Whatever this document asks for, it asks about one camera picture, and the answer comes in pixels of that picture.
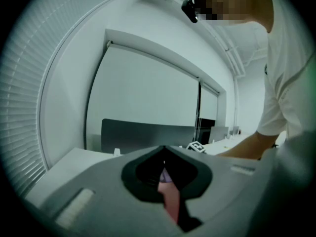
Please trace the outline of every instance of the short sleeve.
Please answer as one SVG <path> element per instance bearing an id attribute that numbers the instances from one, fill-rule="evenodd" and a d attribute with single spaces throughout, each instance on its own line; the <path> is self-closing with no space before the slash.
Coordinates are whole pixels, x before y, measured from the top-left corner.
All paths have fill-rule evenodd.
<path id="1" fill-rule="evenodd" d="M 263 113 L 257 131 L 267 136 L 279 135 L 286 130 L 287 122 L 267 76 L 265 76 L 265 88 Z"/>

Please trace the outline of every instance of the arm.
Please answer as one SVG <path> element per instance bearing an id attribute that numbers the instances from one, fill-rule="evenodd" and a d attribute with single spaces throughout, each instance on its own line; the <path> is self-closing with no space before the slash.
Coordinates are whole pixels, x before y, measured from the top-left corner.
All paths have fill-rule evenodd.
<path id="1" fill-rule="evenodd" d="M 285 130 L 286 119 L 267 76 L 265 76 L 265 89 L 264 108 L 257 131 L 237 146 L 219 154 L 220 156 L 259 159 Z"/>
<path id="2" fill-rule="evenodd" d="M 272 147 L 277 137 L 278 135 L 266 136 L 255 132 L 237 146 L 219 154 L 219 156 L 259 159 L 266 149 Z"/>

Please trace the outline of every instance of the black rubber opening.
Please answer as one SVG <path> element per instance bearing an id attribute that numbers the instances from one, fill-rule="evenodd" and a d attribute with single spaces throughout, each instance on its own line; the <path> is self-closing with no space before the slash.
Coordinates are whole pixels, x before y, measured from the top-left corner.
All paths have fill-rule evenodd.
<path id="1" fill-rule="evenodd" d="M 158 185 L 164 168 L 180 192 L 178 225 L 188 232 L 202 222 L 189 216 L 185 200 L 200 197 L 211 183 L 212 172 L 207 165 L 171 147 L 161 146 L 129 162 L 123 168 L 121 178 L 139 200 L 163 203 Z"/>

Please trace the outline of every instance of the person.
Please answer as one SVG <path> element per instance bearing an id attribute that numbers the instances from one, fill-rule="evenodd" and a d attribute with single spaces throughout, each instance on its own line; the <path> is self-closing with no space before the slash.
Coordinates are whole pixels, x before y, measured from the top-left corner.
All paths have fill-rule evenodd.
<path id="1" fill-rule="evenodd" d="M 289 0 L 195 0 L 204 19 L 229 23 L 250 21 L 268 33 L 265 98 L 257 131 L 226 157 L 259 159 L 279 134 L 287 138 L 316 128 L 316 56 L 312 36 Z"/>

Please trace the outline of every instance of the gray device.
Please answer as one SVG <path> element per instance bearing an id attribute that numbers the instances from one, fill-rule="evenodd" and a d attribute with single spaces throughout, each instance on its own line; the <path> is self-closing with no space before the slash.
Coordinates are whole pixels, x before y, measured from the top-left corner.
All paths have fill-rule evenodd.
<path id="1" fill-rule="evenodd" d="M 102 120 L 101 150 L 121 154 L 159 145 L 186 147 L 193 141 L 194 126 L 159 125 L 105 118 Z"/>
<path id="2" fill-rule="evenodd" d="M 82 236 L 267 236 L 277 226 L 290 233 L 304 216 L 297 211 L 315 202 L 306 196 L 315 184 L 315 137 L 314 132 L 293 138 L 266 150 L 261 160 L 178 147 L 138 150 L 93 165 L 53 193 L 41 210 L 55 220 L 80 190 L 90 189 L 94 195 L 69 227 Z M 178 225 L 156 189 L 163 168 L 180 191 Z"/>
<path id="3" fill-rule="evenodd" d="M 229 127 L 227 126 L 212 126 L 208 143 L 224 140 L 225 136 L 228 136 Z"/>
<path id="4" fill-rule="evenodd" d="M 233 135 L 239 134 L 239 126 L 234 126 Z"/>

